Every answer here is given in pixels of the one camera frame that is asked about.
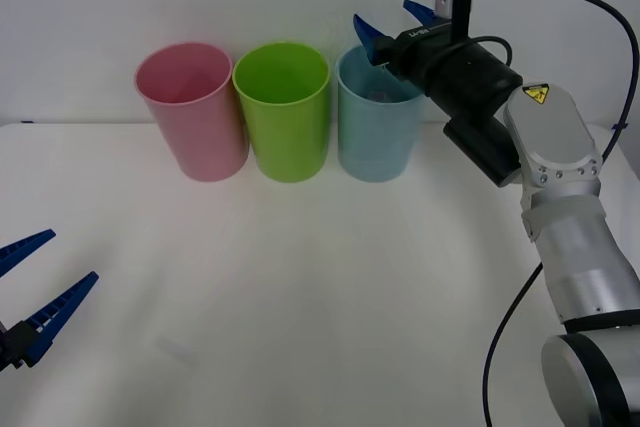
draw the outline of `yellow warning sticker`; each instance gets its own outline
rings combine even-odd
[[[530,85],[528,87],[523,87],[522,90],[539,104],[544,104],[544,101],[547,100],[547,94],[549,93],[549,85]]]

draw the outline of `blue cup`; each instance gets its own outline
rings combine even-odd
[[[364,47],[342,56],[336,76],[342,167],[365,182],[399,176],[418,134],[422,93],[384,68],[372,66]]]

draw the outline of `white table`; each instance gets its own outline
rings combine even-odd
[[[2,321],[100,274],[42,362],[0,375],[2,425],[483,425],[486,350],[538,257],[520,187],[494,187],[441,129],[377,185],[335,143],[300,184],[253,158],[203,184],[154,125],[0,129],[0,245],[58,234],[0,282]],[[640,265],[640,182],[617,149],[602,201]],[[538,281],[497,351],[496,426],[560,425],[539,367],[560,332]]]

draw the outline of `black cable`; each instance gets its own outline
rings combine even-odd
[[[622,134],[622,130],[624,129],[627,117],[629,116],[629,111],[631,110],[631,104],[633,103],[633,97],[636,93],[636,85],[638,84],[638,70],[640,69],[640,53],[638,49],[638,39],[636,38],[636,34],[633,31],[633,27],[629,21],[618,12],[611,5],[607,4],[602,0],[584,0],[585,2],[589,2],[590,4],[595,5],[596,7],[600,7],[602,10],[608,12],[613,18],[615,18],[620,25],[624,28],[627,36],[629,37],[629,42],[631,43],[631,55],[632,55],[632,69],[631,69],[631,82],[629,83],[629,90],[627,91],[627,98],[624,102],[624,107],[622,108],[622,113],[620,114],[620,120],[616,124],[613,129],[613,136],[607,145],[607,148],[604,150],[602,154],[603,160],[607,160],[611,151],[615,147],[620,135]]]
[[[504,332],[505,327],[511,320],[511,316],[524,299],[524,296],[527,295],[529,289],[536,281],[540,273],[542,272],[542,262],[538,264],[538,267],[533,271],[531,276],[527,279],[525,284],[516,295],[516,298],[513,299],[513,302],[507,309],[507,313],[504,314],[500,325],[496,329],[496,333],[493,334],[493,339],[491,340],[491,345],[489,345],[489,351],[487,352],[487,358],[484,361],[484,370],[482,372],[482,411],[484,412],[484,420],[487,423],[487,427],[492,427],[493,424],[491,422],[491,413],[489,412],[489,371],[491,370],[491,361],[493,360],[493,354],[496,352],[496,347],[498,347],[498,342],[500,341],[500,337],[502,337],[502,332]]]
[[[495,35],[484,35],[482,37],[474,37],[472,39],[461,40],[460,42],[452,44],[442,49],[441,51],[439,51],[436,55],[434,55],[431,58],[431,60],[424,67],[423,77],[427,79],[431,78],[432,77],[430,75],[431,71],[436,69],[439,64],[444,62],[446,59],[448,59],[451,55],[458,52],[460,49],[464,49],[469,45],[480,44],[483,42],[493,42],[495,44],[500,44],[501,46],[503,46],[504,50],[507,51],[507,60],[505,61],[505,64],[507,66],[511,65],[511,62],[513,61],[513,48],[511,47],[511,44],[507,42],[505,39],[503,39],[502,37],[496,37]]]
[[[611,5],[607,4],[606,2],[603,2],[602,0],[584,0],[584,1],[589,2],[590,4],[593,4],[597,7],[600,7],[601,9],[611,14],[622,25],[625,32],[627,33],[627,36],[629,37],[629,42],[631,43],[631,54],[632,54],[631,82],[629,84],[629,90],[627,91],[627,98],[624,102],[624,107],[622,108],[622,113],[620,114],[620,119],[618,120],[618,123],[615,125],[613,129],[613,136],[611,137],[609,144],[607,145],[606,149],[602,154],[603,162],[605,162],[609,158],[611,151],[615,147],[616,143],[618,142],[618,139],[620,138],[620,135],[622,134],[622,130],[626,126],[627,117],[629,116],[629,111],[631,110],[631,104],[633,103],[633,97],[636,92],[636,86],[638,84],[638,70],[640,69],[640,53],[638,49],[638,39],[636,38],[636,34],[633,31],[633,28],[631,27],[631,24],[629,23],[629,21],[620,12],[618,12]],[[518,295],[516,296],[514,301],[509,306],[509,309],[507,310],[507,313],[505,314],[502,321],[500,322],[500,325],[498,326],[498,329],[496,330],[496,333],[494,334],[493,339],[491,341],[491,345],[489,346],[489,351],[487,353],[487,358],[485,360],[485,365],[484,365],[484,371],[482,374],[482,409],[484,412],[484,418],[485,418],[487,427],[493,427],[493,424],[491,422],[491,414],[489,412],[489,371],[491,369],[491,361],[493,360],[496,347],[498,346],[498,341],[500,340],[500,337],[502,336],[502,333],[505,327],[507,326],[507,323],[509,322],[509,320],[511,319],[511,316],[517,309],[518,305],[520,305],[520,302],[522,302],[522,299],[527,294],[527,292],[529,291],[529,289],[531,288],[531,286],[533,285],[533,283],[538,278],[541,272],[542,272],[542,263],[538,264],[538,267],[536,267],[536,269],[533,271],[533,273],[531,274],[527,282],[524,284],[524,286],[520,290],[520,292],[518,292]]]

